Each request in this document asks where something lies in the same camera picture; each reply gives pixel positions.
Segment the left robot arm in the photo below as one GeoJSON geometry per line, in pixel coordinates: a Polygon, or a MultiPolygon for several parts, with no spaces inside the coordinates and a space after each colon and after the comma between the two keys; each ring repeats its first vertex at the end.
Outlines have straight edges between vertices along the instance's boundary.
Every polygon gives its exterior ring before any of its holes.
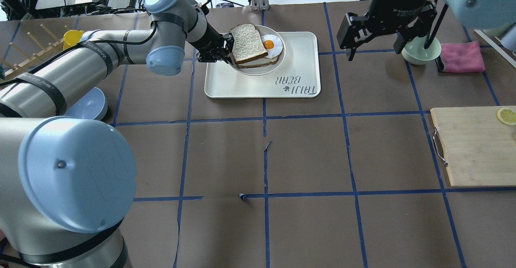
{"type": "Polygon", "coordinates": [[[4,83],[1,230],[19,260],[48,268],[130,268],[120,225],[136,163],[112,125],[66,112],[118,66],[178,75],[185,44],[199,62],[232,64],[234,38],[195,0],[143,0],[150,30],[86,32],[74,46],[4,83]]]}

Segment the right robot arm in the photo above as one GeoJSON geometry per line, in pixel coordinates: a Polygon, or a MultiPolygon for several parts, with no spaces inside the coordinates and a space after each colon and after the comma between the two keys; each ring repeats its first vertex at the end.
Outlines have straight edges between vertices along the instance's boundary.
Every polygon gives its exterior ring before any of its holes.
{"type": "MultiPolygon", "coordinates": [[[[443,11],[453,11],[459,22],[472,29],[497,29],[513,25],[516,19],[515,0],[444,0],[443,11]]],[[[415,38],[427,38],[425,48],[433,42],[431,31],[437,16],[437,6],[430,0],[370,0],[363,16],[346,13],[337,42],[352,60],[358,47],[383,35],[398,35],[393,49],[400,54],[415,38]]]]}

